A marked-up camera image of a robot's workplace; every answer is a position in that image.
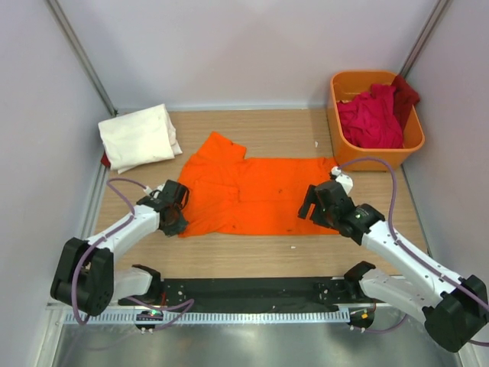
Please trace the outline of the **orange t shirt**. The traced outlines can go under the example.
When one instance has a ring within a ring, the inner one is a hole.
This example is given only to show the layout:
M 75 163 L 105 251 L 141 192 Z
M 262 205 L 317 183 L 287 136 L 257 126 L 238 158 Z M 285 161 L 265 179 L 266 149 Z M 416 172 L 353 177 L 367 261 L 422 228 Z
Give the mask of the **orange t shirt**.
M 181 170 L 189 189 L 182 237 L 333 235 L 298 217 L 311 185 L 329 178 L 332 158 L 247 158 L 247 149 L 212 132 Z

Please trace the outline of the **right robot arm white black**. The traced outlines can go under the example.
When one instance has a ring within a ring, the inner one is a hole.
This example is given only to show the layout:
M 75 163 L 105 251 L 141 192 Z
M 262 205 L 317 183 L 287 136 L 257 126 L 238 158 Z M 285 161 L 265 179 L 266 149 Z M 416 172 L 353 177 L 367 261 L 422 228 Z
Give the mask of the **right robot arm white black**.
M 463 278 L 440 265 L 404 238 L 379 211 L 354 205 L 351 184 L 329 180 L 309 186 L 298 216 L 334 229 L 359 246 L 397 266 L 393 278 L 365 261 L 350 270 L 345 296 L 360 303 L 382 300 L 418 320 L 443 349 L 457 352 L 471 343 L 488 323 L 485 283 L 475 275 Z

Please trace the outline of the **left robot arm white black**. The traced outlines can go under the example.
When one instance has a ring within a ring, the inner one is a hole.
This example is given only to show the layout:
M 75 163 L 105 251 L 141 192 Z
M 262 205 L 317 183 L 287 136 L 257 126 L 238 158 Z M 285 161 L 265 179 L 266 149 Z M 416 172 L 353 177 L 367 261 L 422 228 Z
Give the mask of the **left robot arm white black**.
M 189 189 L 174 180 L 152 190 L 136 203 L 127 200 L 128 213 L 107 229 L 87 239 L 69 239 L 61 252 L 50 288 L 50 296 L 70 305 L 77 323 L 83 325 L 106 307 L 128 299 L 136 304 L 155 305 L 163 294 L 159 271 L 133 265 L 116 271 L 115 265 L 134 245 L 161 231 L 167 237 L 183 233 L 188 226 L 183 209 Z

